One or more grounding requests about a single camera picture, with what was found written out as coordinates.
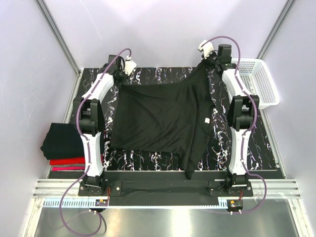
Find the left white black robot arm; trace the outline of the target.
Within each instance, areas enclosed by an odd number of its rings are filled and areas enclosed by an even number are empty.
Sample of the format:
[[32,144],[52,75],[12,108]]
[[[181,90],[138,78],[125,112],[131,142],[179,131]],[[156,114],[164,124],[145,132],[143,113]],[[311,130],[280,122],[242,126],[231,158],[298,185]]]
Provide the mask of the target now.
[[84,174],[79,178],[80,189],[92,195],[108,195],[110,192],[102,165],[101,141],[105,121],[101,103],[108,91],[114,85],[122,85],[135,67],[130,56],[123,59],[119,55],[110,55],[90,89],[73,100],[75,126],[83,144],[85,159]]

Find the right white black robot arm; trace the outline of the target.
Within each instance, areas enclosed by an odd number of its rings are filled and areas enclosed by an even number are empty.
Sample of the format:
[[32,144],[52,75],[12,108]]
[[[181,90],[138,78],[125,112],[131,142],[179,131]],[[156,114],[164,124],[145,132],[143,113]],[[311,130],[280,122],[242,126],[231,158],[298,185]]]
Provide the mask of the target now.
[[238,198],[251,197],[253,192],[246,167],[247,149],[256,125],[260,99],[252,95],[242,82],[239,73],[240,56],[236,63],[232,62],[231,45],[221,44],[214,50],[212,43],[204,42],[199,50],[221,77],[230,96],[227,122],[232,133],[232,153],[227,176],[218,192]]

